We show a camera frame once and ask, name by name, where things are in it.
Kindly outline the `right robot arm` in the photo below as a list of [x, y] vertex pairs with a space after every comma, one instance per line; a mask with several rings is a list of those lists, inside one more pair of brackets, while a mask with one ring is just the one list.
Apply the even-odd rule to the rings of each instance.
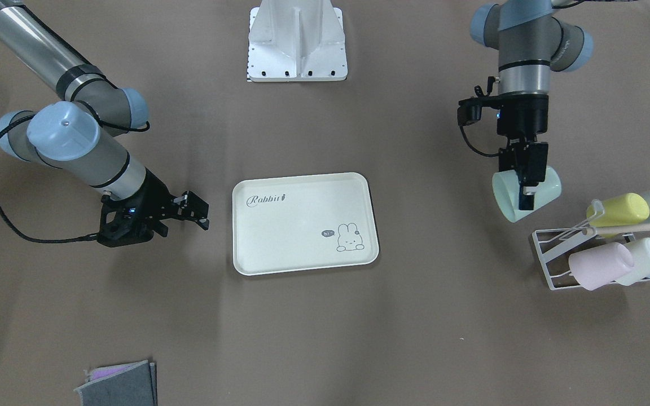
[[116, 248], [167, 236], [166, 219], [208, 230], [206, 201], [191, 191], [170, 193], [116, 140], [150, 129], [148, 105], [137, 90], [114, 85], [23, 1], [0, 1], [0, 42], [59, 97], [37, 112], [0, 118], [0, 149], [24, 162], [65, 170], [102, 197], [98, 231], [69, 239], [27, 236], [0, 205], [0, 217], [18, 236], [39, 244], [95, 241]]

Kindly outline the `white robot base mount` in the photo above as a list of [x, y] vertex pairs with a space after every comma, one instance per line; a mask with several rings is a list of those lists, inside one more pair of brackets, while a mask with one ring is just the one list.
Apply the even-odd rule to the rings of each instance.
[[249, 13], [250, 82], [348, 77], [343, 12], [330, 1], [263, 1]]

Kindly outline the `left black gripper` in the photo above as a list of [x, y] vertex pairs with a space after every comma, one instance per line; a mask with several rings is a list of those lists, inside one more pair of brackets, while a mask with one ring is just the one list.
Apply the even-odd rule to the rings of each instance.
[[[498, 157], [498, 172], [519, 174], [519, 210], [534, 210], [536, 189], [545, 181], [549, 144], [537, 136], [547, 131], [549, 98], [543, 94], [479, 96], [460, 100], [458, 126], [466, 145], [483, 157]], [[499, 111], [496, 133], [505, 136], [506, 146], [498, 153], [485, 153], [469, 143], [464, 127], [477, 123], [482, 108]]]

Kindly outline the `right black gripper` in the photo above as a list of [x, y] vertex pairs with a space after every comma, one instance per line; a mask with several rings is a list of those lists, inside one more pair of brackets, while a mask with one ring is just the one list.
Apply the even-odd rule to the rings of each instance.
[[109, 248], [147, 242], [156, 233], [167, 237], [169, 229], [163, 221], [168, 219], [193, 223], [204, 231], [210, 226], [206, 201], [191, 191], [179, 197], [171, 195], [150, 170], [134, 195], [123, 200], [105, 195], [101, 202], [97, 242]]

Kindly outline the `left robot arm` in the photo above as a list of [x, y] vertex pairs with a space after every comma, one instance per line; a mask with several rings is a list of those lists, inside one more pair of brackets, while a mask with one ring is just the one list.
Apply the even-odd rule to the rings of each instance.
[[487, 90], [460, 100], [458, 126], [477, 123], [485, 107], [499, 116], [496, 131], [507, 144], [499, 149], [499, 172], [510, 173], [501, 191], [503, 213], [538, 208], [547, 182], [547, 142], [538, 136], [548, 129], [552, 72], [572, 72], [588, 62], [594, 41], [582, 28], [555, 17], [553, 1], [486, 3], [475, 12], [472, 38], [498, 52], [498, 74]]

